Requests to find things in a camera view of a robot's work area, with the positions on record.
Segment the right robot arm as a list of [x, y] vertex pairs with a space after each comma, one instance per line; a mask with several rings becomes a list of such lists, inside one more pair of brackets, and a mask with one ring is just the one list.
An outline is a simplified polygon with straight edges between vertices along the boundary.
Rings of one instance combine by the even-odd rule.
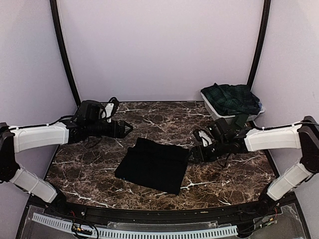
[[193, 134], [201, 143], [190, 151], [194, 163], [214, 162], [224, 155], [261, 150], [301, 151], [297, 162], [261, 193], [254, 206], [259, 216], [267, 215], [275, 202], [319, 172], [319, 123], [312, 116], [288, 125], [243, 129], [234, 129], [220, 118], [207, 130], [196, 129]]

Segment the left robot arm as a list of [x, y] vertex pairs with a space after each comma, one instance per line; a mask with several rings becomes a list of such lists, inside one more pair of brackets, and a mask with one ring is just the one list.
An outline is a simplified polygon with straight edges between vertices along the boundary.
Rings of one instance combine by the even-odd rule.
[[9, 182], [25, 190], [50, 207], [59, 217], [70, 213], [65, 196], [52, 184], [29, 172], [18, 164], [15, 156], [26, 150], [52, 145], [74, 144], [89, 137], [125, 138], [133, 126], [120, 120], [99, 120], [78, 124], [73, 120], [61, 120], [55, 124], [37, 126], [9, 126], [0, 124], [0, 181]]

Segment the black t-shirt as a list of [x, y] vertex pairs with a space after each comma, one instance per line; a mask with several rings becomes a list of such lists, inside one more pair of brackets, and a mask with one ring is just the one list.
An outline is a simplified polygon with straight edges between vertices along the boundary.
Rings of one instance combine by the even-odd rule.
[[186, 172], [189, 150], [139, 137], [115, 170], [125, 181], [178, 195]]

